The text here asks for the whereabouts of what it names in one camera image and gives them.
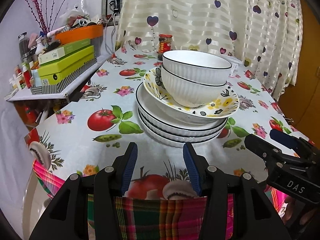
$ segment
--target silver bolt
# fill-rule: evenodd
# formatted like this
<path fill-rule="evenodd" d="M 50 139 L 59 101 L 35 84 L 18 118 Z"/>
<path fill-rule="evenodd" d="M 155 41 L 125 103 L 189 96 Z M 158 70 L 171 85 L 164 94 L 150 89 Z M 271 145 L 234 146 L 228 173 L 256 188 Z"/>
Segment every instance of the silver bolt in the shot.
<path fill-rule="evenodd" d="M 215 166 L 208 166 L 208 171 L 211 171 L 211 172 L 215 172 L 215 171 L 217 171 L 217 168 L 215 167 Z"/>
<path fill-rule="evenodd" d="M 104 171 L 105 172 L 113 172 L 115 169 L 112 166 L 107 166 Z"/>
<path fill-rule="evenodd" d="M 252 178 L 252 176 L 251 176 L 249 173 L 244 173 L 244 174 L 243 174 L 243 177 L 244 177 L 245 179 L 247 179 L 247 180 L 249 180 L 249 179 Z"/>
<path fill-rule="evenodd" d="M 76 180 L 76 179 L 78 179 L 78 177 L 79 177 L 79 175 L 76 173 L 70 175 L 71 180 Z"/>

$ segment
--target tablecloth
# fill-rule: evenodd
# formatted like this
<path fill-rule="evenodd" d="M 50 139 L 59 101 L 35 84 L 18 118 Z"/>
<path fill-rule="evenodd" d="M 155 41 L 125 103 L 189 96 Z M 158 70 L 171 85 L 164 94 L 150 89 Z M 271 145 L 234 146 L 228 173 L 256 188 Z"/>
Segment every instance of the tablecloth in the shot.
<path fill-rule="evenodd" d="M 97 70 L 92 83 L 84 87 L 83 91 L 93 95 L 84 93 L 79 102 L 71 102 L 26 136 L 28 144 L 38 140 L 50 153 L 49 172 L 39 162 L 34 165 L 38 177 L 49 177 L 44 180 L 49 194 L 54 195 L 72 173 L 87 176 L 112 165 L 117 156 L 124 154 L 128 144 L 135 142 L 138 159 L 125 196 L 171 200 L 196 196 L 182 149 L 154 140 L 143 131 L 138 119 L 135 91 L 144 73 L 159 65 L 161 62 L 155 53 L 144 53 L 125 45 Z M 228 119 L 219 138 L 194 148 L 210 165 L 225 173 L 240 176 L 249 172 L 257 182 L 264 181 L 268 174 L 263 160 L 244 146 L 248 133 L 260 136 L 289 155 L 294 155 L 294 151 L 270 138 L 272 128 L 308 138 L 287 124 L 269 94 L 271 91 L 267 91 L 244 65 L 227 82 L 238 94 L 240 108 Z M 122 120 L 111 122 L 113 115 L 123 116 Z"/>

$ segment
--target stacked bowl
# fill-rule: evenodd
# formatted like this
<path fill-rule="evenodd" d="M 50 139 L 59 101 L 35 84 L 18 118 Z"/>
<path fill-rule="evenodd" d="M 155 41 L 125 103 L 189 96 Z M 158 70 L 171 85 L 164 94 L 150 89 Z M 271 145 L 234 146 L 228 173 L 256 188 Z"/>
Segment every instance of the stacked bowl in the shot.
<path fill-rule="evenodd" d="M 175 147 L 216 138 L 239 108 L 237 94 L 226 84 L 231 64 L 204 52 L 172 50 L 162 67 L 149 70 L 136 99 L 144 129 Z"/>

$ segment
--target black rim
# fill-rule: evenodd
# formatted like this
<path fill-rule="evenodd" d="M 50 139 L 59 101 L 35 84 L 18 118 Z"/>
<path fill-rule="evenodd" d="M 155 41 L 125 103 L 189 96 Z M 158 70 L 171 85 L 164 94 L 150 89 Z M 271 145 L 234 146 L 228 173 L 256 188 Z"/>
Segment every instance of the black rim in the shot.
<path fill-rule="evenodd" d="M 189 65 L 189 66 L 195 66 L 195 67 L 203 67 L 203 68 L 210 68 L 210 69 L 229 69 L 232 67 L 232 64 L 227 61 L 226 59 L 222 58 L 223 60 L 225 60 L 226 62 L 228 62 L 230 64 L 230 67 L 227 67 L 227 68 L 216 68 L 216 67 L 204 67 L 204 66 L 198 66 L 198 65 L 193 65 L 193 64 L 188 64 L 188 63 L 184 63 L 184 62 L 180 62 L 180 61 L 176 61 L 176 60 L 173 60 L 173 59 L 170 59 L 170 58 L 167 58 L 164 54 L 162 54 L 162 57 L 166 58 L 167 60 L 171 60 L 171 61 L 174 61 L 174 62 L 177 62 L 177 63 L 181 63 L 181 64 L 185 64 L 185 65 Z"/>
<path fill-rule="evenodd" d="M 224 125 L 226 124 L 226 123 L 224 123 L 223 126 L 222 126 L 219 130 L 217 130 L 217 131 L 215 131 L 215 132 L 213 132 L 213 133 L 210 133 L 210 134 L 201 135 L 201 136 L 184 136 L 184 135 L 179 135 L 179 134 L 171 133 L 171 132 L 168 132 L 168 131 L 165 131 L 165 130 L 159 128 L 158 126 L 156 126 L 155 124 L 153 124 L 152 122 L 150 122 L 150 121 L 141 113 L 141 111 L 140 111 L 139 109 L 138 109 L 138 112 L 139 112 L 139 115 L 142 116 L 145 121 L 147 121 L 147 122 L 148 122 L 150 125 L 152 125 L 153 127 L 159 129 L 160 131 L 165 132 L 165 133 L 168 133 L 168 134 L 171 134 L 171 135 L 174 135 L 174 136 L 184 137 L 184 138 L 200 138 L 200 137 L 210 136 L 210 135 L 213 135 L 214 133 L 217 133 L 217 132 L 221 131 L 221 130 L 223 129 Z"/>
<path fill-rule="evenodd" d="M 166 138 L 166 137 L 163 137 L 163 136 L 160 135 L 160 134 L 157 134 L 156 132 L 154 132 L 153 130 L 151 130 L 151 129 L 146 125 L 146 123 L 143 121 L 143 119 L 142 119 L 142 117 L 141 117 L 140 114 L 139 114 L 139 117 L 140 117 L 140 121 L 143 122 L 143 124 L 144 124 L 151 132 L 155 133 L 156 135 L 160 136 L 161 138 L 166 139 L 166 140 L 168 140 L 168 141 L 172 141 L 172 142 L 185 143 L 185 142 L 179 142 L 179 141 L 176 141 L 176 140 L 171 140 L 171 139 L 168 139 L 168 138 Z M 216 138 L 217 136 L 218 136 L 218 134 L 217 134 L 216 136 L 210 138 L 210 139 L 207 139 L 207 140 L 204 140 L 204 141 L 201 141 L 201 142 L 196 142 L 196 143 L 206 142 L 206 141 L 209 141 L 209 140 L 212 140 L 212 139 Z"/>
<path fill-rule="evenodd" d="M 170 127 L 177 128 L 177 129 L 180 129 L 180 130 L 187 130 L 187 131 L 192 131 L 192 132 L 195 132 L 195 131 L 208 131 L 208 130 L 211 130 L 211 129 L 215 129 L 215 128 L 217 128 L 218 126 L 220 126 L 220 125 L 223 123 L 223 122 L 222 122 L 221 124 L 219 124 L 219 125 L 217 125 L 217 126 L 215 126 L 215 127 L 212 127 L 212 128 L 208 128 L 208 129 L 192 130 L 192 129 L 184 129 L 184 128 L 181 128 L 181 127 L 176 127 L 176 126 L 170 125 L 170 124 L 168 124 L 168 123 L 162 122 L 161 120 L 159 120 L 159 119 L 155 118 L 154 116 L 152 116 L 151 114 L 149 114 L 148 111 L 146 111 L 146 110 L 142 107 L 142 105 L 140 104 L 140 102 L 139 102 L 139 100 L 138 100 L 138 89 L 139 89 L 139 87 L 140 87 L 141 85 L 142 85 L 142 83 L 138 86 L 137 91 L 136 91 L 136 100 L 137 100 L 137 103 L 138 103 L 138 105 L 139 105 L 149 116 L 151 116 L 152 118 L 156 119 L 156 120 L 159 121 L 160 123 L 163 123 L 163 124 L 165 124 L 165 125 L 168 125 L 168 126 L 170 126 Z"/>
<path fill-rule="evenodd" d="M 183 77 L 179 77 L 179 76 L 177 76 L 176 74 L 173 74 L 172 72 L 170 72 L 169 70 L 167 70 L 167 69 L 164 67 L 163 63 L 162 63 L 162 68 L 163 68 L 165 71 L 167 71 L 168 73 L 170 73 L 171 75 L 173 75 L 173 76 L 176 76 L 176 77 L 178 77 L 178 78 L 181 78 L 181 79 L 183 79 L 183 80 L 185 80 L 185 81 L 188 81 L 188 82 L 191 82 L 191 83 L 195 83 L 195 84 L 199 84 L 199 85 L 203 85 L 203 86 L 207 86 L 207 87 L 223 87 L 223 86 L 225 86 L 225 85 L 227 84 L 227 81 L 226 81 L 223 85 L 206 85 L 206 84 L 194 82 L 194 81 L 185 79 L 185 78 L 183 78 Z"/>

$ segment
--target white wall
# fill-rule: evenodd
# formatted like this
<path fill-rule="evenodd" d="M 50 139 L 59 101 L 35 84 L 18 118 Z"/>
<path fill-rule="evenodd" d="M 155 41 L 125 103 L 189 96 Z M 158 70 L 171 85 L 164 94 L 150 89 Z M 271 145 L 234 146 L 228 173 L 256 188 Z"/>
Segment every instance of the white wall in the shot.
<path fill-rule="evenodd" d="M 42 1 L 45 12 L 45 0 Z M 56 16 L 62 1 L 55 0 L 53 17 Z M 64 13 L 66 8 L 72 8 L 78 1 L 66 0 L 59 15 Z M 101 15 L 101 0 L 86 0 L 86 3 L 90 15 Z M 52 0 L 48 0 L 48 14 L 51 12 L 51 5 Z M 57 18 L 54 27 L 60 26 Z M 113 26 L 107 29 L 109 47 L 112 29 Z M 12 77 L 14 66 L 21 63 L 18 35 L 23 32 L 27 32 L 28 35 L 33 32 L 39 34 L 40 29 L 25 0 L 15 0 L 0 23 L 0 208 L 22 239 L 22 198 L 32 170 L 33 158 L 24 142 L 28 130 L 13 104 L 4 101 L 3 98 L 9 92 L 8 80 Z M 104 44 L 101 54 L 106 54 Z"/>

